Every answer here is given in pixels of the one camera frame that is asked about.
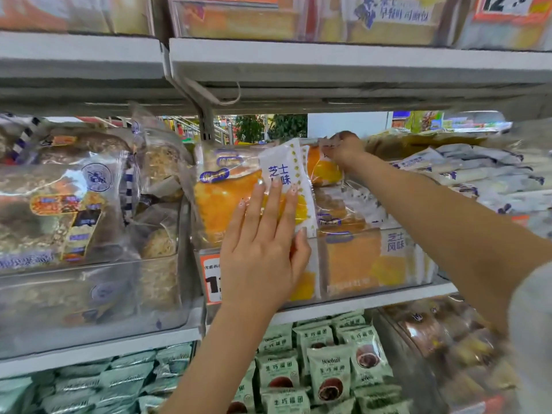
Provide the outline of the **person's left hand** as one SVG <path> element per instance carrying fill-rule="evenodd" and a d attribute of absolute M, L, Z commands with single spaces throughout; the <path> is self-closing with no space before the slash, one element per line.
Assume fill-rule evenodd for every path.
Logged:
<path fill-rule="evenodd" d="M 295 276 L 297 188 L 291 188 L 286 194 L 285 209 L 278 216 L 274 237 L 263 236 L 261 206 L 264 193 L 263 184 L 255 186 L 247 203 L 238 244 L 226 246 L 224 235 L 220 250 L 221 306 L 224 303 L 266 302 L 277 306 L 277 312 L 291 297 L 301 278 Z"/>

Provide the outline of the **person's right hand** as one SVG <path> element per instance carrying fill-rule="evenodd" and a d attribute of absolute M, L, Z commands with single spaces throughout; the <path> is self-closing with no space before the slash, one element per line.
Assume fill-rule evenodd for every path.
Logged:
<path fill-rule="evenodd" d="M 358 172 L 361 158 L 366 153 L 364 142 L 350 131 L 334 134 L 321 145 L 321 150 L 341 170 L 349 174 Z"/>

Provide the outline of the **orange cake packet white label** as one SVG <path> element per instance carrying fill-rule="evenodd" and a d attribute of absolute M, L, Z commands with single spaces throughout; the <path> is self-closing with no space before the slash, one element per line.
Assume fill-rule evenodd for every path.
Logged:
<path fill-rule="evenodd" d="M 295 231 L 304 229 L 314 238 L 319 227 L 313 184 L 306 171 L 307 151 L 300 138 L 283 143 L 242 145 L 203 144 L 196 153 L 193 199 L 199 220 L 199 235 L 205 244 L 219 244 L 240 201 L 249 203 L 256 185 L 263 184 L 263 211 L 272 182 L 281 184 L 279 216 L 286 194 L 297 188 Z"/>

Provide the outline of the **small orange cake packet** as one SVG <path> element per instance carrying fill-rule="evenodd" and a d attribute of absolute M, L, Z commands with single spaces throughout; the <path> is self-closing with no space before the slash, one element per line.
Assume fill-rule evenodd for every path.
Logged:
<path fill-rule="evenodd" d="M 313 187 L 329 187 L 339 185 L 344 174 L 316 144 L 301 146 L 303 164 Z"/>

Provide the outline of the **person's right forearm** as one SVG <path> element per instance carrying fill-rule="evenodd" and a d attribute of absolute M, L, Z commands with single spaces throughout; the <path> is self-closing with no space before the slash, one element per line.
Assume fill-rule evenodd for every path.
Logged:
<path fill-rule="evenodd" d="M 514 291 L 552 262 L 552 242 L 427 176 L 364 151 L 335 152 L 334 159 L 365 184 L 468 303 L 507 333 Z"/>

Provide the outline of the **layered cake packet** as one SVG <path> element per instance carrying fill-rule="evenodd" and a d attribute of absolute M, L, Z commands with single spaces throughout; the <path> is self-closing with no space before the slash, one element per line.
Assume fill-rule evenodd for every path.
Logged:
<path fill-rule="evenodd" d="M 315 187 L 314 199 L 320 233 L 358 233 L 389 224 L 389 214 L 376 197 L 354 181 Z"/>

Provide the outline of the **green plant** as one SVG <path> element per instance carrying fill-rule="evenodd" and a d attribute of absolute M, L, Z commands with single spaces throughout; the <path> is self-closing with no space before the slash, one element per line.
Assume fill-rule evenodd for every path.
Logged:
<path fill-rule="evenodd" d="M 307 114 L 238 115 L 234 128 L 238 143 L 260 144 L 307 138 Z"/>

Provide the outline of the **yellow cake packet blue print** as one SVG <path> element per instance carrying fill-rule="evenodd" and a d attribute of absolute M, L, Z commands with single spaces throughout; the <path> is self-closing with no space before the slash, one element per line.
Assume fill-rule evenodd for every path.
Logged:
<path fill-rule="evenodd" d="M 305 0 L 309 42 L 445 46 L 460 0 Z"/>

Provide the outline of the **pile of white bread packets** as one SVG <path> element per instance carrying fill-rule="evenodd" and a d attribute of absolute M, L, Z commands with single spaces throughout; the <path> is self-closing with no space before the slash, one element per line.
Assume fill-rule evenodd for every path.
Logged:
<path fill-rule="evenodd" d="M 370 137 L 365 150 L 552 241 L 552 140 L 499 132 L 393 130 Z"/>

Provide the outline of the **large clear plastic bin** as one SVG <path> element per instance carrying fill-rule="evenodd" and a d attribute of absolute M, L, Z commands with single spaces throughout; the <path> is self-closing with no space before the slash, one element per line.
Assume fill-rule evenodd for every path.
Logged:
<path fill-rule="evenodd" d="M 107 263 L 0 273 L 0 361 L 166 331 L 187 324 L 198 295 L 190 245 L 190 205 L 180 202 L 176 311 L 144 310 L 140 255 Z"/>

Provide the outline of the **pile of brown pastry packets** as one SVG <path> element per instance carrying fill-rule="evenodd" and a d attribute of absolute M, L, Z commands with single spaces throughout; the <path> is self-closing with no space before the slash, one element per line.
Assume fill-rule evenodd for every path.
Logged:
<path fill-rule="evenodd" d="M 462 296 L 383 306 L 374 315 L 417 414 L 520 414 L 507 338 Z"/>

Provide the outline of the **white shelf board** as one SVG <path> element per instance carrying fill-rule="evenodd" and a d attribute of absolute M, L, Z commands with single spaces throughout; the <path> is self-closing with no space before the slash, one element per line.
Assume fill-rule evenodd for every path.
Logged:
<path fill-rule="evenodd" d="M 326 303 L 289 308 L 277 313 L 271 325 L 281 325 L 316 317 L 335 315 L 357 309 L 376 308 L 400 304 L 408 301 L 454 294 L 458 290 L 453 283 L 437 277 L 434 283 L 407 287 L 390 292 L 357 298 L 334 300 Z M 66 349 L 53 350 L 0 361 L 0 379 L 64 367 L 72 364 L 96 361 L 107 357 L 137 353 L 154 348 L 168 347 L 203 338 L 209 324 L 206 321 L 206 308 L 202 298 L 194 301 L 188 322 L 183 327 L 161 332 L 142 334 L 129 338 L 87 344 Z"/>

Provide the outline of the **large orange price tag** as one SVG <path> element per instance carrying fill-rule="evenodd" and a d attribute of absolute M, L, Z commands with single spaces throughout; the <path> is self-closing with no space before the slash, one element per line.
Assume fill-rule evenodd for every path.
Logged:
<path fill-rule="evenodd" d="M 552 0 L 476 0 L 473 20 L 534 25 L 546 22 L 551 14 Z"/>

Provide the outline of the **pile of pale green packets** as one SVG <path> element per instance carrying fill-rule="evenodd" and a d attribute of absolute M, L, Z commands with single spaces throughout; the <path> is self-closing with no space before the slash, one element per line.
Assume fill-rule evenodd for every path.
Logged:
<path fill-rule="evenodd" d="M 158 414 L 197 341 L 0 379 L 0 414 Z"/>

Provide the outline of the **white sleeve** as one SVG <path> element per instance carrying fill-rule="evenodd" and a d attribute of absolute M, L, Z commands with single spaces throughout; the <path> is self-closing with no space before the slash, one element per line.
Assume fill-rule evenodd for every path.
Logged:
<path fill-rule="evenodd" d="M 552 262 L 517 287 L 508 309 L 520 414 L 552 414 Z"/>

